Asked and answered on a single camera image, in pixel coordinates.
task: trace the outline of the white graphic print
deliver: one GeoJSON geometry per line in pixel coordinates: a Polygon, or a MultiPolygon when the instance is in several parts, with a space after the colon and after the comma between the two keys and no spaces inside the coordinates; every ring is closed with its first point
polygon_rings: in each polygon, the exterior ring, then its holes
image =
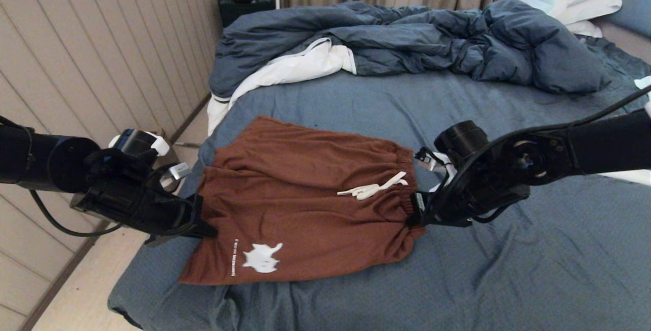
{"type": "Polygon", "coordinates": [[[273,273],[276,271],[278,260],[274,259],[272,255],[274,252],[280,250],[281,247],[283,247],[282,243],[278,243],[274,248],[254,243],[253,251],[244,251],[246,262],[244,262],[242,266],[252,267],[254,270],[258,271],[258,273],[273,273]]]}

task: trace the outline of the white drawstring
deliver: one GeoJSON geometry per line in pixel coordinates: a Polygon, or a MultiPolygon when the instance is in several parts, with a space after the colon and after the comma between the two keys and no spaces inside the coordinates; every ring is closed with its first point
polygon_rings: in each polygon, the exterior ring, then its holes
{"type": "Polygon", "coordinates": [[[388,189],[389,187],[392,187],[395,184],[408,185],[407,181],[401,179],[406,174],[407,173],[405,171],[400,171],[400,172],[398,172],[397,175],[390,178],[382,186],[380,186],[378,184],[364,185],[362,187],[352,188],[352,189],[350,189],[348,191],[337,192],[337,195],[342,196],[342,195],[352,194],[352,196],[356,197],[358,200],[367,199],[368,197],[374,196],[376,194],[376,192],[378,192],[380,190],[386,190],[386,189],[388,189]]]}

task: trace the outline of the blue bedsheet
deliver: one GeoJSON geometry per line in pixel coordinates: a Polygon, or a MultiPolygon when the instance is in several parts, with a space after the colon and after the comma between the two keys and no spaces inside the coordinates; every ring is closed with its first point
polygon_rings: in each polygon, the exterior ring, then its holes
{"type": "MultiPolygon", "coordinates": [[[[258,115],[418,150],[467,119],[494,139],[594,113],[635,90],[625,64],[612,76],[626,78],[584,96],[447,71],[388,77],[339,72],[259,88],[239,99],[205,141],[182,194],[195,190],[214,148],[258,115]]],[[[637,72],[648,72],[648,65],[637,72]]],[[[416,174],[425,190],[441,179],[418,167],[416,174]]],[[[152,330],[648,329],[651,188],[577,176],[533,187],[531,194],[490,224],[430,226],[404,261],[312,282],[180,285],[176,278],[197,240],[177,238],[140,249],[109,307],[152,330]]]]}

